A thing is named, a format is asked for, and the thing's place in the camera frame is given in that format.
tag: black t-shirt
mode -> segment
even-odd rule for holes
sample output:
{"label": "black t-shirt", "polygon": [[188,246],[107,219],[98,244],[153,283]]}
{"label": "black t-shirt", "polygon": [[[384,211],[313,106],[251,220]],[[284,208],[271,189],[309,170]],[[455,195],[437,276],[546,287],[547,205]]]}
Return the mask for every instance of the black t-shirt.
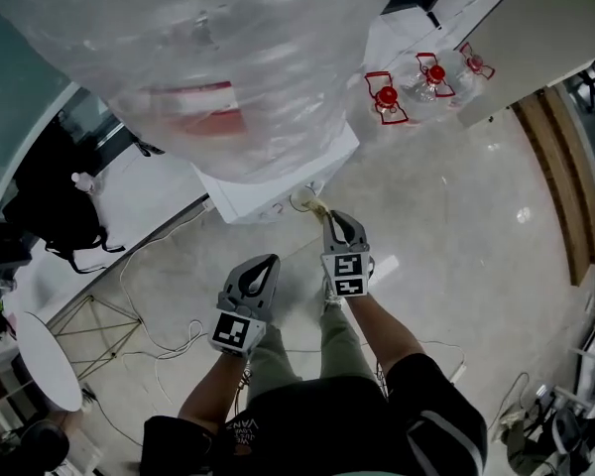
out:
{"label": "black t-shirt", "polygon": [[389,397],[366,378],[305,381],[257,397],[212,435],[184,419],[146,421],[141,475],[482,476],[480,414],[425,355],[388,374]]}

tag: round white table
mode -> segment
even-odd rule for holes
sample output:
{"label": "round white table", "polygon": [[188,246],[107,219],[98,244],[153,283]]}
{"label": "round white table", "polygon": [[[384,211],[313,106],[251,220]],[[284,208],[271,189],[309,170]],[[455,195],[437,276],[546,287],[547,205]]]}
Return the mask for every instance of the round white table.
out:
{"label": "round white table", "polygon": [[56,338],[30,312],[18,316],[16,327],[20,354],[40,390],[65,411],[78,411],[81,388]]}

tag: green pants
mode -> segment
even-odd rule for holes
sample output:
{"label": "green pants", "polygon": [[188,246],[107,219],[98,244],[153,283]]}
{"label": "green pants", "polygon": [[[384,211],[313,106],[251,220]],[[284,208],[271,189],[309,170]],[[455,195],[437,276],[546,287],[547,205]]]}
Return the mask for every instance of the green pants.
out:
{"label": "green pants", "polygon": [[[330,306],[320,319],[321,378],[357,376],[374,380],[375,376],[364,358],[359,337],[337,306]],[[282,333],[269,326],[267,334],[251,355],[251,380],[247,403],[282,386],[301,381],[294,374],[282,341]]]}

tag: person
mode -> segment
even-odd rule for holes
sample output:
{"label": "person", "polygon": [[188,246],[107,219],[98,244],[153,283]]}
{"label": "person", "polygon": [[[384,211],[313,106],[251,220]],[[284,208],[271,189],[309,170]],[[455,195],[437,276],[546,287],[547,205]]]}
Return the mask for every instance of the person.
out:
{"label": "person", "polygon": [[251,356],[247,409],[226,422],[247,362],[221,354],[178,418],[146,421],[140,474],[482,476],[480,414],[372,296],[347,301],[386,376],[387,398],[339,298],[327,292],[319,379],[294,374],[281,331],[269,326]]}

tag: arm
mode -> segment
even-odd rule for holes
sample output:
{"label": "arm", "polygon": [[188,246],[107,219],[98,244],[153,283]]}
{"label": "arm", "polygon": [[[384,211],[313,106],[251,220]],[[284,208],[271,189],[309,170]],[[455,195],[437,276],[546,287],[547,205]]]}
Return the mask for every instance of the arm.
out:
{"label": "arm", "polygon": [[189,394],[178,417],[216,434],[234,402],[247,360],[221,354],[207,375]]}
{"label": "arm", "polygon": [[415,336],[371,295],[346,300],[386,376],[406,356],[424,354]]}

